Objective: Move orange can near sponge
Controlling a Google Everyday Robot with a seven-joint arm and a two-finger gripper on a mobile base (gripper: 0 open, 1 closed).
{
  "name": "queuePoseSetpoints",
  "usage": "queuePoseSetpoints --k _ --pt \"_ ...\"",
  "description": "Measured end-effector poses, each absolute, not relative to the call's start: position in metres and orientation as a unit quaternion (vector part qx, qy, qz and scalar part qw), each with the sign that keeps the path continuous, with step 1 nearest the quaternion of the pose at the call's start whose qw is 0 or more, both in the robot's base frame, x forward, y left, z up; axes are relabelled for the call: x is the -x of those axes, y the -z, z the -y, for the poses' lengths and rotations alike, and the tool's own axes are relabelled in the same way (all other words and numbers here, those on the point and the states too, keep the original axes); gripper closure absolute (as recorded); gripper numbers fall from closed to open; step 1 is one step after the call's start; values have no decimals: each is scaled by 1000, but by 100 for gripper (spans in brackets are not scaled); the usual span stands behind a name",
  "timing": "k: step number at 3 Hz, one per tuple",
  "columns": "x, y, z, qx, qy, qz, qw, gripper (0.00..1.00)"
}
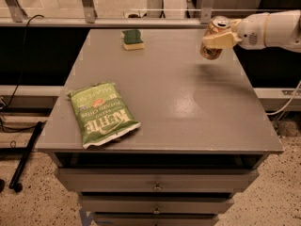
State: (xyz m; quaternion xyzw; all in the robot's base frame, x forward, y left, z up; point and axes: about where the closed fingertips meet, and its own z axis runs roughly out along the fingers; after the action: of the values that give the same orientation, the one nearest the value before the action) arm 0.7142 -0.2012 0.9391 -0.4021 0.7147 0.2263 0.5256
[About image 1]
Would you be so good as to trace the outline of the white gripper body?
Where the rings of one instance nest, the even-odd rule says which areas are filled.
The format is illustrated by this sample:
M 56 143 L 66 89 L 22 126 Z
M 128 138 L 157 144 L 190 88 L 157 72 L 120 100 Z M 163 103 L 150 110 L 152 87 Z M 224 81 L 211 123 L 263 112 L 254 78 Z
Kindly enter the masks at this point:
M 246 50 L 261 50 L 265 48 L 265 30 L 269 13 L 258 13 L 244 18 L 238 25 L 238 45 Z

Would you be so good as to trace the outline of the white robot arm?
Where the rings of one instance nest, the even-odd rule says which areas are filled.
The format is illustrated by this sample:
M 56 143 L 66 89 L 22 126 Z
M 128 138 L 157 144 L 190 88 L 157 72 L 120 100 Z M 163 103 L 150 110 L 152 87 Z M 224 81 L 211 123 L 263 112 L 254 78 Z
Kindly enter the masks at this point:
M 278 47 L 301 52 L 300 10 L 252 14 L 244 19 L 216 16 L 202 38 L 206 49 L 222 50 L 238 45 L 246 50 Z

